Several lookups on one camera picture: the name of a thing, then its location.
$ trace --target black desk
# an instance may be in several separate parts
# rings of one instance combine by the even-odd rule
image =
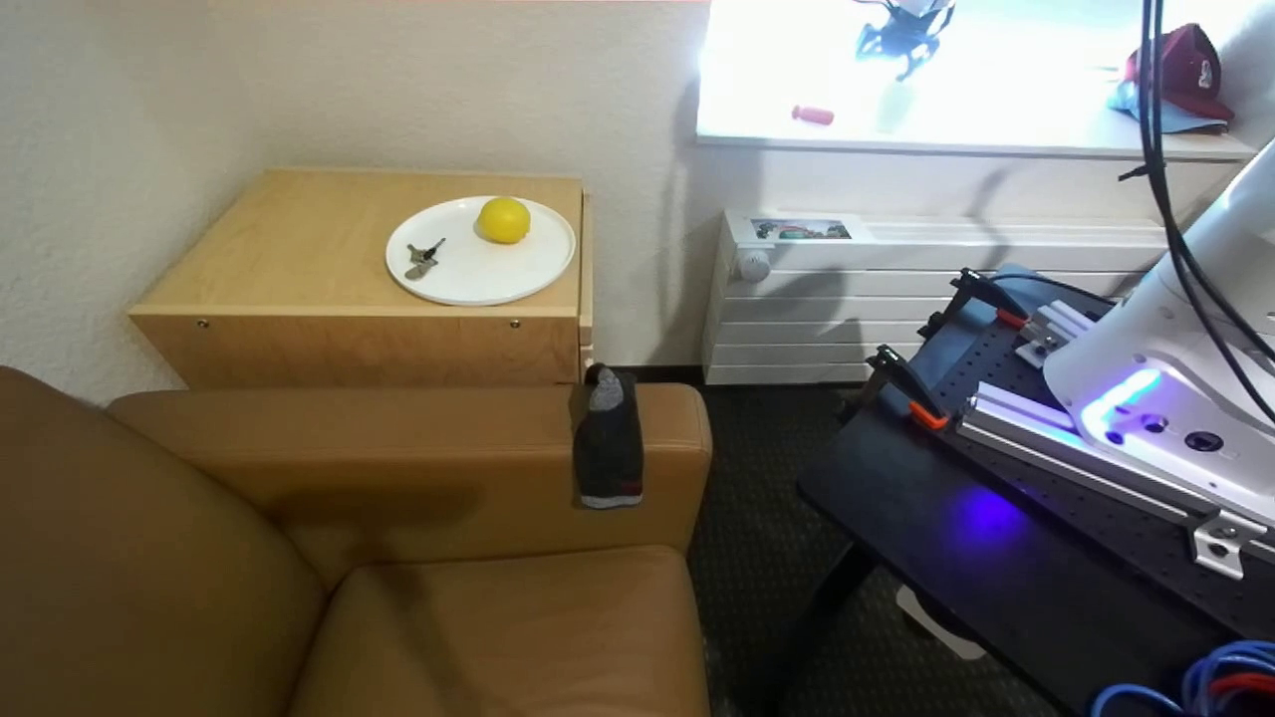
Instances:
[[[1040,303],[1060,287],[1024,283],[1016,295]],[[988,307],[952,311],[912,359],[948,406],[960,406],[976,378],[996,378],[976,370],[988,366],[980,351],[1004,351],[988,327],[996,331]],[[873,382],[829,454],[801,478],[801,494],[849,534],[853,550],[797,625],[781,681],[801,673],[801,653],[873,562],[1068,713],[1084,713],[1112,681],[1175,693],[1179,669],[1207,649],[1239,633],[1275,633],[1275,609],[1263,609],[1275,605],[1271,570],[1251,570],[1243,586],[1195,570],[1179,526],[1028,466],[996,474],[968,462],[944,438],[908,426]],[[1116,538],[1144,542],[1144,554],[1104,546]]]

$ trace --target armchair seat cushion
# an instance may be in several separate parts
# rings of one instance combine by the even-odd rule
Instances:
[[[709,713],[685,558],[665,546],[363,566],[295,717]]]

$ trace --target armchair backrest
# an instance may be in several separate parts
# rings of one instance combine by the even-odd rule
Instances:
[[[0,370],[0,713],[275,717],[319,578],[235,494]]]

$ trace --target yellow lemon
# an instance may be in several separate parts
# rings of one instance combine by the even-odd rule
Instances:
[[[530,231],[530,211],[514,195],[494,195],[478,211],[478,235],[490,243],[522,243]]]

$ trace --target desk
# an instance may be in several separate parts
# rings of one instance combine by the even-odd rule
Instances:
[[[1020,291],[1028,303],[1048,295],[1036,283]],[[912,370],[940,386],[948,410],[984,378],[968,370],[968,359],[984,351],[988,327],[988,311],[956,311],[912,359]],[[801,494],[853,546],[793,629],[781,681],[801,673],[825,617],[877,562],[1064,713],[1084,713],[1112,681],[1175,693],[1179,669],[1219,641],[1275,633],[1271,570],[1255,566],[1247,582],[1215,578],[1191,566],[1175,526],[1084,486],[1056,482],[1048,490],[1072,490],[1092,510],[1076,518],[1040,482],[1016,490],[992,478],[948,442],[908,426],[869,382],[829,454],[801,478]],[[1104,546],[1104,526],[1144,542],[1132,554]]]
[[[578,231],[538,295],[442,307],[386,239],[458,195],[526,195]],[[542,175],[267,171],[128,311],[187,386],[578,382],[594,331],[586,191]]]

